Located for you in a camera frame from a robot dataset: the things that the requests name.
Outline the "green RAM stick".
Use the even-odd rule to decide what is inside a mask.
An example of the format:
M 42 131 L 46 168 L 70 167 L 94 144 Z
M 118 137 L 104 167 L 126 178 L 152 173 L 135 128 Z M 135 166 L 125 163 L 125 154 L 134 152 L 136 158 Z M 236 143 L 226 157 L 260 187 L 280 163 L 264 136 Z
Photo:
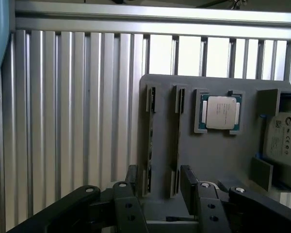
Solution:
M 148 160 L 147 160 L 147 192 L 151 192 L 152 175 L 152 149 L 153 149 L 153 116 L 155 114 L 156 88 L 151 87 L 149 96 L 149 138 L 148 138 Z
M 177 130 L 177 159 L 176 159 L 176 179 L 175 179 L 175 193 L 179 191 L 179 180 L 180 180 L 180 139 L 181 139 L 181 118 L 184 112 L 185 102 L 185 88 L 176 86 L 176 110 L 175 113 L 178 115 L 178 130 Z

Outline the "grey parts rack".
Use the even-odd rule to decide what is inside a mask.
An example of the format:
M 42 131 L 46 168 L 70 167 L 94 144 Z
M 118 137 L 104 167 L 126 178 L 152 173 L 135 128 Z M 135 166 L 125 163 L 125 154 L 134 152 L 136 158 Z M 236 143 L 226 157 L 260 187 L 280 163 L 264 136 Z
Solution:
M 291 166 L 265 158 L 264 139 L 280 98 L 291 93 L 286 81 L 146 74 L 140 80 L 138 117 L 139 196 L 147 220 L 191 217 L 179 183 L 175 193 L 178 115 L 176 86 L 185 88 L 181 118 L 180 167 L 189 165 L 201 182 L 222 191 L 241 186 L 279 201 L 291 192 Z M 153 116 L 151 192 L 147 192 L 149 96 L 156 88 Z M 199 129 L 200 98 L 241 95 L 240 129 Z

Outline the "silver hard disk drive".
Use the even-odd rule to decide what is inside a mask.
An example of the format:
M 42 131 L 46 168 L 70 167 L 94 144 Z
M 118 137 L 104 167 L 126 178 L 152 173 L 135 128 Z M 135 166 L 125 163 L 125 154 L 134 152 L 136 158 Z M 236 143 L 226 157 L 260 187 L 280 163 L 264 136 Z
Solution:
M 268 121 L 263 156 L 291 166 L 291 93 L 280 98 L 278 114 Z

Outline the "silver CPU chip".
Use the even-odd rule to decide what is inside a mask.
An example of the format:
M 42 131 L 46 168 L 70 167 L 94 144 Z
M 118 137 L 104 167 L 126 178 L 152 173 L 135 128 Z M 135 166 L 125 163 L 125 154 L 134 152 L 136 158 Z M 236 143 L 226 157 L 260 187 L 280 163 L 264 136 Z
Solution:
M 198 128 L 238 131 L 241 103 L 241 95 L 201 95 Z

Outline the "aluminium frame rail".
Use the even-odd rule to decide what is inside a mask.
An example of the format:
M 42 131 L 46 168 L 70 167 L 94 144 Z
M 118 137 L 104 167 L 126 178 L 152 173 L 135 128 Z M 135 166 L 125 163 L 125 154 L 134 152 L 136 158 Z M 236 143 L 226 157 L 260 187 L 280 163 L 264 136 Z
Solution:
M 291 13 L 17 1 L 25 30 L 197 35 L 291 41 Z

